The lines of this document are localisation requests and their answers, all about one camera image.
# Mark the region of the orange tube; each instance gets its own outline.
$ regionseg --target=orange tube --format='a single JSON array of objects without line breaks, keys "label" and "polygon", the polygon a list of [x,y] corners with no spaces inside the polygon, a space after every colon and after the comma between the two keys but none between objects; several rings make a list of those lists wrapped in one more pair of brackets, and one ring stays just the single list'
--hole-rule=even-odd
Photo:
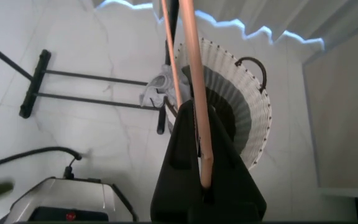
[{"label": "orange tube", "polygon": [[180,8],[185,29],[187,54],[190,62],[191,81],[193,82],[195,97],[197,127],[201,143],[201,185],[205,189],[208,189],[211,186],[214,156],[193,0],[180,0]]},{"label": "orange tube", "polygon": [[173,55],[173,42],[171,36],[171,28],[169,26],[169,18],[168,18],[168,11],[167,11],[167,3],[165,0],[162,0],[162,12],[164,14],[164,21],[165,21],[165,31],[167,33],[167,42],[168,42],[168,50],[169,50],[169,58],[171,61],[172,66],[172,73],[173,73],[173,86],[175,87],[175,94],[177,96],[177,104],[178,110],[181,105],[181,94],[179,89],[179,78],[177,72],[177,65],[175,64],[175,57]]}]

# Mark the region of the white curtain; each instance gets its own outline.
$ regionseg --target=white curtain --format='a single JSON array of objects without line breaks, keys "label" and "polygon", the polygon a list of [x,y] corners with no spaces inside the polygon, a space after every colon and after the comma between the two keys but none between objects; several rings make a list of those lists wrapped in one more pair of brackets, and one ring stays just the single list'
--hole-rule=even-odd
[{"label": "white curtain", "polygon": [[[95,6],[103,2],[93,1]],[[134,6],[152,2],[157,17],[163,17],[160,0],[126,1]],[[217,22],[238,19],[246,35],[268,27],[273,41],[287,30],[305,40],[323,38],[331,45],[358,28],[358,0],[194,0],[194,4]]]}]

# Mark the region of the clothes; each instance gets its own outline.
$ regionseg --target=clothes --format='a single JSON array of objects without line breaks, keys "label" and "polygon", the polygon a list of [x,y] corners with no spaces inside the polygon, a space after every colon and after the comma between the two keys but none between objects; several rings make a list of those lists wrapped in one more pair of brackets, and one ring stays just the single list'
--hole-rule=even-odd
[{"label": "clothes", "polygon": [[[175,107],[177,105],[177,97],[175,94],[175,87],[173,86],[173,73],[169,65],[162,65],[161,72],[153,78],[146,86],[144,92],[140,94],[139,101],[141,106],[154,105],[159,108],[163,106],[164,96],[168,97],[168,101]],[[190,84],[187,77],[181,70],[178,70],[179,89],[182,102],[191,99]]]}]

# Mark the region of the black metal rack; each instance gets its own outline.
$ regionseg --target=black metal rack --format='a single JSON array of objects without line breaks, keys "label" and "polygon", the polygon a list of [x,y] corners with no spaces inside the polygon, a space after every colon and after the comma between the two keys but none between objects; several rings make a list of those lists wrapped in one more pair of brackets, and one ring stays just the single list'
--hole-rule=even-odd
[{"label": "black metal rack", "polygon": [[[178,0],[171,0],[171,5],[170,5],[171,31],[170,32],[172,34],[173,39],[175,38],[178,12],[179,12]],[[113,102],[113,101],[79,98],[79,97],[75,97],[75,96],[63,96],[63,95],[55,95],[55,94],[49,94],[49,93],[40,93],[39,90],[40,90],[42,80],[44,79],[45,74],[63,75],[63,76],[77,77],[77,78],[88,78],[88,79],[93,79],[93,80],[126,83],[126,84],[132,84],[132,85],[140,85],[140,86],[147,85],[146,82],[138,82],[138,81],[134,81],[134,80],[124,80],[124,79],[120,79],[120,78],[99,77],[99,76],[94,76],[94,75],[84,75],[84,74],[79,74],[79,73],[48,70],[48,63],[49,63],[50,57],[51,57],[51,53],[48,50],[43,50],[42,53],[40,54],[40,58],[39,58],[37,66],[35,68],[34,75],[30,75],[23,68],[18,66],[18,64],[16,64],[10,58],[8,58],[6,55],[4,55],[2,52],[0,52],[0,59],[2,61],[4,61],[9,66],[11,66],[14,70],[19,72],[23,77],[30,80],[29,89],[27,90],[23,104],[20,107],[19,115],[22,118],[30,117],[37,97],[48,97],[48,98],[56,98],[56,99],[62,99],[62,100],[73,100],[73,101],[81,101],[81,102],[88,102],[88,103],[98,103],[98,104],[102,104],[102,105],[124,106],[124,107],[128,107],[128,108],[137,108],[137,109],[143,109],[143,110],[159,110],[160,115],[158,117],[157,132],[159,134],[163,133],[163,129],[165,126],[165,107],[164,106],[162,106],[161,108],[155,108],[155,107],[151,107],[151,106],[140,106],[140,105],[135,105],[135,104],[130,104],[130,103],[120,103],[120,102]],[[167,41],[165,41],[165,64],[170,65]]]}]

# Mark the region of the laundry basket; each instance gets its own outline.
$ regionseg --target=laundry basket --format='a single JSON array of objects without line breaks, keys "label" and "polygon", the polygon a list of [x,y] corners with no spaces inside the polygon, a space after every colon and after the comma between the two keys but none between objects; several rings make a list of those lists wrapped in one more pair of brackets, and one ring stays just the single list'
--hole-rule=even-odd
[{"label": "laundry basket", "polygon": [[[238,60],[220,45],[204,38],[200,39],[200,50],[208,104],[214,107],[235,150],[251,169],[262,155],[272,123],[264,66],[252,57]],[[262,84],[245,68],[244,60],[251,60],[260,67],[264,77]],[[175,62],[191,84],[184,44],[180,44]],[[167,100],[165,102],[168,127],[172,130],[177,109]]]}]

